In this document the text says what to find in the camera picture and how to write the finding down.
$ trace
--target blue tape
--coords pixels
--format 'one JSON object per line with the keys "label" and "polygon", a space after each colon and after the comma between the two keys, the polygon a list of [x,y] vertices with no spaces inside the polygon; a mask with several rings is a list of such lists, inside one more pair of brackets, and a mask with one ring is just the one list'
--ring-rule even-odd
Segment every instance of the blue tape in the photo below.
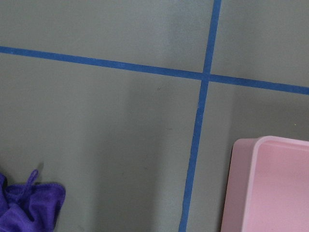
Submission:
{"label": "blue tape", "polygon": [[209,76],[209,81],[224,84],[232,84],[237,86],[247,86],[247,87],[263,88],[282,92],[309,95],[309,87],[293,86],[287,84],[272,83],[267,81],[249,80],[249,79],[230,77],[230,76],[220,76],[214,74],[211,74]]}
{"label": "blue tape", "polygon": [[179,229],[178,229],[179,232],[186,232],[187,230],[194,175],[195,175],[195,169],[197,165],[199,140],[201,137],[203,115],[204,115],[206,98],[207,98],[207,89],[208,89],[209,77],[210,77],[210,72],[211,72],[211,63],[212,63],[214,45],[215,45],[215,40],[216,40],[217,28],[218,28],[220,7],[221,7],[221,0],[214,0],[213,7],[212,7],[212,14],[211,14],[211,25],[210,25],[210,30],[208,34],[204,69],[203,69],[204,76],[202,77],[201,88],[199,92],[197,114],[195,118],[194,132],[193,132],[192,145],[191,145],[190,160],[189,160],[187,178],[186,178],[186,183],[185,183],[185,188],[184,188],[183,211],[182,211],[182,217],[181,217],[181,221],[180,221]]}
{"label": "blue tape", "polygon": [[203,77],[203,74],[199,72],[196,73],[196,72],[176,70],[176,69],[167,69],[167,68],[160,68],[160,67],[147,66],[147,65],[131,64],[131,63],[104,60],[104,59],[78,57],[78,56],[64,55],[64,54],[51,53],[51,52],[34,51],[34,50],[27,50],[27,49],[21,49],[21,48],[13,48],[13,47],[0,46],[0,53],[20,55],[20,56],[26,56],[26,57],[43,58],[43,59],[52,59],[52,60],[72,62],[72,63],[78,63],[78,64],[95,65],[95,66],[101,66],[101,67],[107,67],[107,68],[136,71],[136,72],[141,72],[141,73],[144,72],[144,73],[152,73],[152,74],[159,74],[159,75],[165,75],[165,76],[175,76],[175,77],[189,78],[189,79],[195,79],[195,80],[201,80]]}
{"label": "blue tape", "polygon": [[220,7],[221,7],[221,0],[215,0],[212,7],[211,25],[208,34],[208,42],[207,42],[204,71],[203,71],[203,73],[206,74],[210,74],[211,72],[211,63],[217,35]]}
{"label": "blue tape", "polygon": [[203,115],[204,115],[204,109],[205,109],[205,103],[206,103],[207,89],[208,89],[208,81],[202,80],[200,92],[199,92],[199,98],[198,98],[198,106],[197,106],[197,114],[195,118],[194,133],[193,133],[193,138],[192,138],[191,154],[190,154],[187,178],[186,178],[185,188],[184,188],[183,212],[182,212],[182,217],[181,217],[181,221],[179,224],[179,230],[178,230],[179,232],[185,232],[187,223],[188,223],[190,202],[191,202],[192,189],[193,189],[193,180],[194,180],[195,168],[197,164],[197,153],[198,153],[199,139],[200,139],[201,130],[202,130],[202,122],[203,122]]}

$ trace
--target pink plastic bin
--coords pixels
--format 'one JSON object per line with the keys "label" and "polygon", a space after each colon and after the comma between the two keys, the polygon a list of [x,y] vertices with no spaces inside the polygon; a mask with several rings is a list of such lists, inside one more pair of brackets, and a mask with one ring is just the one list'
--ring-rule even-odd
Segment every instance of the pink plastic bin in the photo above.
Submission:
{"label": "pink plastic bin", "polygon": [[221,232],[309,232],[309,142],[235,142]]}

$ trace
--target blue painter's tape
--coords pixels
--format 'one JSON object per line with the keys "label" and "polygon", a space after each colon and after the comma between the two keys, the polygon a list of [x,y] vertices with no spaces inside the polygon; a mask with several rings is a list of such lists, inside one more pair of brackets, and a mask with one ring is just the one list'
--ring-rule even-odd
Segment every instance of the blue painter's tape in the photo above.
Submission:
{"label": "blue painter's tape", "polygon": [[309,87],[293,86],[287,84],[272,83],[267,81],[249,80],[249,79],[220,76],[214,74],[210,75],[209,81],[309,95]]}
{"label": "blue painter's tape", "polygon": [[181,217],[181,221],[179,224],[179,230],[178,230],[179,232],[185,232],[187,228],[187,223],[188,223],[190,202],[191,202],[192,189],[193,189],[193,180],[194,180],[195,168],[197,164],[197,152],[198,152],[199,139],[200,139],[201,130],[202,130],[202,122],[203,122],[203,115],[204,115],[204,109],[205,109],[205,103],[206,103],[207,89],[208,89],[208,81],[202,80],[201,88],[199,92],[197,114],[195,118],[194,133],[193,133],[193,138],[192,138],[189,167],[187,171],[187,179],[186,179],[185,188],[184,188],[183,212],[182,212],[182,217]]}
{"label": "blue painter's tape", "polygon": [[211,26],[208,34],[208,42],[207,42],[204,71],[203,71],[203,73],[207,74],[210,74],[211,72],[211,63],[217,35],[220,7],[221,7],[221,0],[215,0],[212,8]]}
{"label": "blue painter's tape", "polygon": [[64,55],[64,54],[58,54],[58,53],[34,51],[34,50],[4,47],[4,46],[0,46],[0,53],[20,55],[20,56],[26,56],[26,57],[43,58],[43,59],[52,59],[52,60],[79,63],[79,64],[95,65],[95,66],[101,66],[101,67],[107,67],[107,68],[136,71],[136,72],[141,72],[141,73],[144,72],[144,73],[152,73],[152,74],[159,74],[159,75],[166,75],[166,76],[183,77],[183,78],[196,79],[196,80],[201,80],[203,76],[203,74],[199,72],[196,73],[196,72],[176,70],[176,69],[167,69],[167,68],[160,68],[160,67],[147,66],[147,65],[131,64],[131,63],[125,63],[125,62],[87,58],[87,57],[78,57],[78,56]]}

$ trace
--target purple fabric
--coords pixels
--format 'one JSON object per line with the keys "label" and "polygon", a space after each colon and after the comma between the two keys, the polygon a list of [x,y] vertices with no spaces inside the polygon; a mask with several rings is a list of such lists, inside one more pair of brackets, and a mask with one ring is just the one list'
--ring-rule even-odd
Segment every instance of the purple fabric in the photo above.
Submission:
{"label": "purple fabric", "polygon": [[25,185],[5,187],[0,173],[0,232],[52,232],[65,199],[58,184],[32,185],[38,170],[31,173]]}

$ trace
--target gray painted surface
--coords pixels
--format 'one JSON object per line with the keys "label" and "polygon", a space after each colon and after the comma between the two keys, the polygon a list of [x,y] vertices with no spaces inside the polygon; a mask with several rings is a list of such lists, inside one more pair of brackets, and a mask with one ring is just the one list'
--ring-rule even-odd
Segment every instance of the gray painted surface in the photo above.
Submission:
{"label": "gray painted surface", "polygon": [[212,0],[0,3],[0,42],[33,50],[202,72]]}
{"label": "gray painted surface", "polygon": [[[222,1],[211,72],[309,86],[309,2]],[[0,45],[201,72],[212,1],[2,1]],[[176,232],[199,81],[0,54],[0,171],[57,181],[57,232]],[[308,96],[211,83],[189,232],[220,230],[238,138],[309,140]]]}
{"label": "gray painted surface", "polygon": [[308,11],[308,0],[223,0],[211,73],[309,87]]}
{"label": "gray painted surface", "polygon": [[0,54],[0,172],[57,181],[57,232],[178,231],[200,81]]}
{"label": "gray painted surface", "polygon": [[275,135],[309,141],[309,96],[211,83],[188,232],[219,232],[234,142]]}

